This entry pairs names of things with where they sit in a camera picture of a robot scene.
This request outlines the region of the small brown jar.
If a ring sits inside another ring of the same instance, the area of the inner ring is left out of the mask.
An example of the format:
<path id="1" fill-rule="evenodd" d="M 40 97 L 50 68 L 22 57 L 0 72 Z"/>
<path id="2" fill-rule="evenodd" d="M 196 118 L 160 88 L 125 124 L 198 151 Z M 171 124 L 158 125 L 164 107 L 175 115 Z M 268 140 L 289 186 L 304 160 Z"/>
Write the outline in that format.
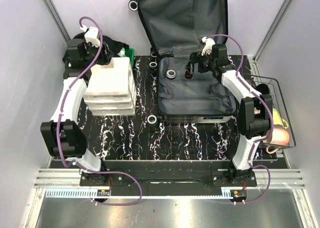
<path id="1" fill-rule="evenodd" d="M 188 73 L 188 72 L 185 72 L 185 78 L 186 79 L 191 79 L 193 77 L 192 74 Z"/>

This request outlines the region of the blue lid round jar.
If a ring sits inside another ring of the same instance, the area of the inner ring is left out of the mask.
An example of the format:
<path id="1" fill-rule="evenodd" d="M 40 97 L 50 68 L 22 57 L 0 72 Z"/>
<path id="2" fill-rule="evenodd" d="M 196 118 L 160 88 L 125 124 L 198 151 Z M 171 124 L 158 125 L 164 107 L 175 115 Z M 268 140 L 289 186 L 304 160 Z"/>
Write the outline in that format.
<path id="1" fill-rule="evenodd" d="M 174 70 L 167 70 L 167 72 L 166 72 L 166 77 L 167 77 L 168 79 L 173 80 L 173 79 L 176 78 L 176 76 L 177 76 L 176 71 L 174 71 Z"/>

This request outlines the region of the black floral print garment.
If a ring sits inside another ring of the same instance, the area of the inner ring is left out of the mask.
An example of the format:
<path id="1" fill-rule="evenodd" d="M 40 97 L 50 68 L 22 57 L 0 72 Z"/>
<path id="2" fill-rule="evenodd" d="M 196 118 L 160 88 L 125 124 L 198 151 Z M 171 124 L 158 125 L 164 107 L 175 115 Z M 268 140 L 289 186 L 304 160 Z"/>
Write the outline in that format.
<path id="1" fill-rule="evenodd" d="M 79 34 L 75 35 L 73 39 L 83 39 L 83 40 L 85 40 L 84 35 L 85 35 L 84 33 L 79 33 Z M 114 57 L 119 57 L 118 53 L 121 51 L 122 48 L 124 48 L 124 49 L 129 49 L 130 48 L 128 44 L 122 43 L 122 42 L 119 42 L 119 41 L 115 41 L 115 40 L 113 40 L 110 37 L 105 36 L 105 35 L 103 35 L 103 41 L 106 42 L 108 44 L 109 49 L 112 52 L 114 52 Z M 67 51 L 66 51 L 64 56 L 63 56 L 63 58 L 62 58 L 62 61 L 65 62 L 67 57 L 68 57 L 68 54 L 67 54 Z"/>

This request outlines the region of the teal green garment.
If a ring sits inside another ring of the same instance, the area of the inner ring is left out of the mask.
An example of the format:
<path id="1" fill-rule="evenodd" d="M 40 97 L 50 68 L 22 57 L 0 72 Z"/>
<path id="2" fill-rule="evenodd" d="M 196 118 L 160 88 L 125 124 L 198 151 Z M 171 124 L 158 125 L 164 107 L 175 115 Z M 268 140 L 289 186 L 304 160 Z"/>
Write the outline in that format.
<path id="1" fill-rule="evenodd" d="M 119 57 L 125 57 L 126 56 L 126 50 L 125 48 L 121 48 L 121 50 L 117 54 Z"/>

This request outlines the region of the white storage bins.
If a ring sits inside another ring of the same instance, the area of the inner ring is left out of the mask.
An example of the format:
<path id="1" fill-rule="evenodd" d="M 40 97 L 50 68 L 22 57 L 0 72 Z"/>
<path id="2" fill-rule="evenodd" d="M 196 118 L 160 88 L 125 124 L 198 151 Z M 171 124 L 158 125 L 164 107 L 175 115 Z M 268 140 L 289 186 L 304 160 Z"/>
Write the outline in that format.
<path id="1" fill-rule="evenodd" d="M 136 84 L 128 57 L 94 65 L 83 100 L 93 116 L 134 116 Z"/>

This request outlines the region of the space astronaut hard-shell suitcase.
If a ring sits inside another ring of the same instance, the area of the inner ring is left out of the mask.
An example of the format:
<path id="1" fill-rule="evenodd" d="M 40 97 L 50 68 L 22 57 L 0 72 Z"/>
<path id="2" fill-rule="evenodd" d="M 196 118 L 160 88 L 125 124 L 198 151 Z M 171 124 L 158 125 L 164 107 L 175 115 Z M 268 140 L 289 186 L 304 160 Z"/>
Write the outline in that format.
<path id="1" fill-rule="evenodd" d="M 203 38 L 213 36 L 225 44 L 228 34 L 228 0 L 129 0 L 156 55 L 156 94 L 160 120 L 167 123 L 226 123 L 236 113 L 238 102 L 212 76 L 194 67 L 185 78 L 190 54 L 202 52 Z M 166 77 L 167 70 L 176 78 Z"/>

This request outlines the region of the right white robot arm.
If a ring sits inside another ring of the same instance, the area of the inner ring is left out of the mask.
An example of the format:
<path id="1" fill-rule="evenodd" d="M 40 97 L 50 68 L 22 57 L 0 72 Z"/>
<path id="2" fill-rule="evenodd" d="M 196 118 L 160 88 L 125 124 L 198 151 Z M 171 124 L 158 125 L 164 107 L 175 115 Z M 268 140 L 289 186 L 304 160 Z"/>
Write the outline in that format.
<path id="1" fill-rule="evenodd" d="M 195 72 L 212 72 L 239 102 L 237 128 L 240 133 L 238 147 L 232 163 L 234 169 L 227 173 L 229 184 L 238 186 L 245 180 L 243 170 L 253 168 L 253 152 L 266 135 L 271 135 L 273 125 L 273 103 L 270 94 L 262 94 L 253 88 L 235 70 L 226 55 L 208 57 L 200 52 L 191 53 L 186 65 L 186 76 Z"/>

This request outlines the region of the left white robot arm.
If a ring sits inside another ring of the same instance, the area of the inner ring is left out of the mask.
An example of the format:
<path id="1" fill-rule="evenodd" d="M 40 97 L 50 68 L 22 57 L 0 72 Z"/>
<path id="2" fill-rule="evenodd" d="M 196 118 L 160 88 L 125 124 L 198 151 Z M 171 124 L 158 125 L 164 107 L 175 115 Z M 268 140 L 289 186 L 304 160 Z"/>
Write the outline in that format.
<path id="1" fill-rule="evenodd" d="M 78 126 L 78 112 L 91 78 L 91 67 L 100 57 L 108 61 L 105 44 L 94 47 L 81 39 L 71 40 L 63 57 L 63 90 L 57 108 L 40 132 L 51 157 L 59 158 L 65 168 L 76 165 L 98 186 L 104 185 L 108 174 L 102 161 L 88 148 L 87 139 Z"/>

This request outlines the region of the green plastic tray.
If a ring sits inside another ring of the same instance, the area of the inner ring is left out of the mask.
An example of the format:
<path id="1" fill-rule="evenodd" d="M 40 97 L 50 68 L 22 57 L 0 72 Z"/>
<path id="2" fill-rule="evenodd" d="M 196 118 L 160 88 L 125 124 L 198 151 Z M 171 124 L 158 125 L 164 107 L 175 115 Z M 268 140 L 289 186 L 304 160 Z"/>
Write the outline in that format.
<path id="1" fill-rule="evenodd" d="M 129 57 L 131 67 L 134 67 L 135 50 L 133 48 L 125 49 L 125 56 Z"/>

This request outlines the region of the black round object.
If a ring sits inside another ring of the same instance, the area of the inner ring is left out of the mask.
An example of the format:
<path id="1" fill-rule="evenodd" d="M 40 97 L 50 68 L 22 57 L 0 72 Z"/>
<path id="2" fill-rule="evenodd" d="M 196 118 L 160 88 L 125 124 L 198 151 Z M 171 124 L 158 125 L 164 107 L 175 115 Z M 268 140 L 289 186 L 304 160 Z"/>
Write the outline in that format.
<path id="1" fill-rule="evenodd" d="M 255 89 L 259 91 L 262 95 L 270 94 L 270 89 L 267 84 L 261 83 L 257 85 Z"/>

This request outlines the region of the yellow mug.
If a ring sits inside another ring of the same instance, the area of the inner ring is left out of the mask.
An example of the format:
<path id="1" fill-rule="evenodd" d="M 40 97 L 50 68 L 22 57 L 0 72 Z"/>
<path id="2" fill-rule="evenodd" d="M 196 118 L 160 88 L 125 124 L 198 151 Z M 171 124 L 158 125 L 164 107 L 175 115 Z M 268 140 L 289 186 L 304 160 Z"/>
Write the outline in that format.
<path id="1" fill-rule="evenodd" d="M 284 119 L 281 118 L 279 112 L 277 111 L 276 108 L 272 109 L 272 118 L 273 118 L 273 124 L 274 126 L 281 126 L 282 129 L 288 129 L 289 128 L 289 124 L 287 123 L 287 121 L 285 121 Z"/>

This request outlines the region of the peach pink mug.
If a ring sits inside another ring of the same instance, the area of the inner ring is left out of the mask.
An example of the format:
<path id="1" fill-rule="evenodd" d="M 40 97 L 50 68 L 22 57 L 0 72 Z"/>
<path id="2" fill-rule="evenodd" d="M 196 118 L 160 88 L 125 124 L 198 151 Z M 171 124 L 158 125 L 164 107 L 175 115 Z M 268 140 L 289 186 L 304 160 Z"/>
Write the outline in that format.
<path id="1" fill-rule="evenodd" d="M 263 143 L 266 144 L 272 144 L 272 145 L 280 145 L 280 146 L 286 146 L 288 145 L 290 141 L 290 135 L 289 133 L 282 128 L 281 126 L 275 126 L 273 128 L 273 132 L 271 137 L 269 137 L 271 131 L 268 130 L 266 133 L 267 139 L 263 141 Z"/>

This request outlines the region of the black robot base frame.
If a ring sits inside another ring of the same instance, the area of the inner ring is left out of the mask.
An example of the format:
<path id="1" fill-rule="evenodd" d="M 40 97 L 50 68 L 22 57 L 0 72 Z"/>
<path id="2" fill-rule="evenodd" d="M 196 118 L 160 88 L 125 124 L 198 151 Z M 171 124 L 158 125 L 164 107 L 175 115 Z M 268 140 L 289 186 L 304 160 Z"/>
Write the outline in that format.
<path id="1" fill-rule="evenodd" d="M 200 190 L 257 186 L 253 171 L 237 172 L 230 161 L 108 161 L 112 174 L 85 174 L 82 187 L 147 190 Z"/>

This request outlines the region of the aluminium rail frame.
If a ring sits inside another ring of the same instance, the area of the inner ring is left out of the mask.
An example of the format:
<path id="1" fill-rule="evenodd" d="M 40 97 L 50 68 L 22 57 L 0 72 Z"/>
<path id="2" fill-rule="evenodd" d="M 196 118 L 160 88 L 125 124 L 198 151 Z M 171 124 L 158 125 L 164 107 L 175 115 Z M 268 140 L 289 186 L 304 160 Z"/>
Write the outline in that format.
<path id="1" fill-rule="evenodd" d="M 231 110 L 209 114 L 201 103 L 188 100 L 176 114 L 161 106 L 161 85 L 168 86 L 167 69 L 177 70 L 182 91 L 191 52 L 202 50 L 201 38 L 217 43 L 229 40 L 228 0 L 129 0 L 130 9 L 148 37 L 150 58 L 136 58 L 133 77 L 136 104 L 133 117 L 95 114 L 85 103 L 74 121 L 49 121 L 41 130 L 58 169 L 41 169 L 35 186 L 47 197 L 85 198 L 97 205 L 135 205 L 143 199 L 205 199 L 221 208 L 250 208 L 270 199 L 273 189 L 291 190 L 305 200 L 302 175 L 292 168 L 273 169 L 261 154 L 258 142 L 244 153 L 244 167 L 233 162 L 241 151 L 240 114 L 235 100 Z M 99 161 L 98 170 L 74 158 L 62 166 L 61 145 L 71 128 L 80 134 L 84 148 Z"/>

